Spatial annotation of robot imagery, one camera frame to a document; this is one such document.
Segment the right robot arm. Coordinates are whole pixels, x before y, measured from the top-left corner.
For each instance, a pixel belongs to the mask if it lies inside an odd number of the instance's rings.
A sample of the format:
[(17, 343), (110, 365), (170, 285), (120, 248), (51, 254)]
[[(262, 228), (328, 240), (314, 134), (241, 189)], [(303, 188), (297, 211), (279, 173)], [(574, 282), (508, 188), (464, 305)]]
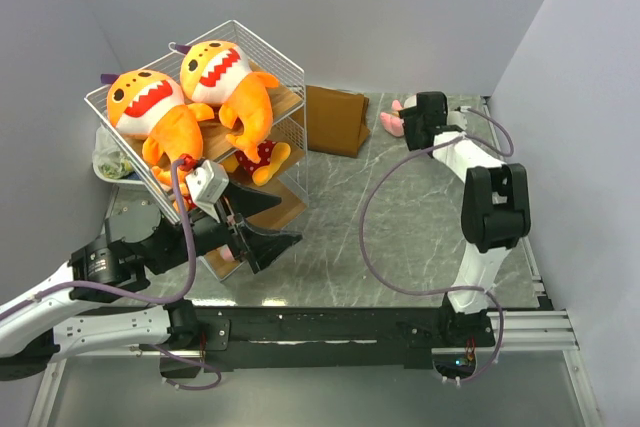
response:
[(531, 228), (526, 169), (505, 161), (511, 152), (489, 154), (489, 143), (467, 131), (467, 113), (488, 118), (467, 106), (451, 111), (442, 92), (419, 92), (392, 103), (408, 149), (428, 149), (464, 184), (460, 223), (466, 245), (447, 293), (454, 311), (437, 323), (439, 337), (452, 346), (471, 336), (473, 324), (466, 314), (488, 307), (486, 294), (500, 267)]

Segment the pink striped plush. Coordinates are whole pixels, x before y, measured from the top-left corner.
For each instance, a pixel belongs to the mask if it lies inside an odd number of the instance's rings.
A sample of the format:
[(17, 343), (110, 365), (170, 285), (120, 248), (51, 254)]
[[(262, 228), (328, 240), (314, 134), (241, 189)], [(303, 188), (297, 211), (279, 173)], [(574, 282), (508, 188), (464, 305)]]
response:
[(391, 110), (389, 112), (381, 112), (379, 115), (384, 130), (396, 138), (404, 136), (404, 121), (400, 117), (400, 112), (404, 107), (405, 105), (399, 100), (394, 100), (391, 104)]
[(231, 251), (231, 249), (227, 246), (224, 245), (222, 247), (220, 247), (217, 250), (219, 256), (221, 257), (221, 259), (225, 262), (234, 262), (235, 261), (235, 257), (233, 252)]

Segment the large orange shark plush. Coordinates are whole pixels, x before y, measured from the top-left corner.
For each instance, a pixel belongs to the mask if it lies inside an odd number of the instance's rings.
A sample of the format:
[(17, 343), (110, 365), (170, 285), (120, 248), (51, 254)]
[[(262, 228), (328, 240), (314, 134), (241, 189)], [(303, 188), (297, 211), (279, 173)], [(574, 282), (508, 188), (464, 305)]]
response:
[(171, 172), (159, 166), (162, 157), (170, 161), (183, 155), (202, 157), (200, 124), (215, 118), (211, 106), (188, 104), (181, 86), (169, 75), (154, 70), (103, 74), (100, 81), (109, 87), (110, 124), (121, 135), (143, 142), (142, 157), (158, 181), (171, 183)]

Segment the yellow plush red dress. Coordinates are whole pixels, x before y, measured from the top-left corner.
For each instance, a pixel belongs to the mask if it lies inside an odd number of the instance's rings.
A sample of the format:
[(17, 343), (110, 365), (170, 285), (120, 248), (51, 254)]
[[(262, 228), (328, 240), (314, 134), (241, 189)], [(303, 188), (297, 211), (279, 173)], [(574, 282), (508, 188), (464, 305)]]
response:
[(245, 153), (236, 151), (221, 165), (227, 173), (242, 168), (256, 186), (267, 184), (291, 155), (291, 147), (285, 142), (265, 140), (257, 147), (258, 161), (252, 161)]

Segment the yellow plush polka-dot dress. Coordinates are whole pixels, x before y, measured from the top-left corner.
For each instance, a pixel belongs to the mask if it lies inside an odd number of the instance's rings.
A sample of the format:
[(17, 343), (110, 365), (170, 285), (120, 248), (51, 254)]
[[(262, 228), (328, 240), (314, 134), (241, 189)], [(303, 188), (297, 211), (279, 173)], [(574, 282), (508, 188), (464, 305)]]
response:
[(181, 208), (186, 212), (192, 211), (196, 208), (196, 204), (194, 203), (191, 193), (186, 185), (180, 186), (179, 193), (175, 195), (173, 207), (177, 212), (180, 212)]

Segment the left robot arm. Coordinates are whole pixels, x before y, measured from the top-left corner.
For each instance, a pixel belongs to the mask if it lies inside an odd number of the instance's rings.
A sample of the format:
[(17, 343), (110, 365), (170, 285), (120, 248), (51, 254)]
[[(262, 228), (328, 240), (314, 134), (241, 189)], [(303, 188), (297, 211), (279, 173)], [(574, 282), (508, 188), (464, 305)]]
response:
[(192, 346), (202, 331), (186, 300), (196, 261), (219, 247), (260, 272), (300, 242), (298, 232), (257, 227), (248, 216), (280, 198), (232, 187), (214, 205), (217, 220), (139, 205), (106, 218), (103, 234), (51, 276), (1, 307), (1, 378), (13, 381), (80, 353), (134, 344)]

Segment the orange shark plush small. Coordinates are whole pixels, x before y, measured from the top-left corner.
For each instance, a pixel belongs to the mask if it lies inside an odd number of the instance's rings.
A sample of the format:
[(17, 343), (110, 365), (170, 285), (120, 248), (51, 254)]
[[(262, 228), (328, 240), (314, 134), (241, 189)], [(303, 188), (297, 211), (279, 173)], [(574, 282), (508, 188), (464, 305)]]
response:
[(274, 75), (255, 71), (239, 45), (221, 39), (194, 45), (172, 45), (183, 55), (180, 85), (193, 103), (219, 108), (219, 122), (232, 130), (240, 122), (239, 135), (229, 133), (226, 140), (253, 163), (260, 161), (259, 145), (273, 125), (273, 108), (268, 91), (280, 85)]

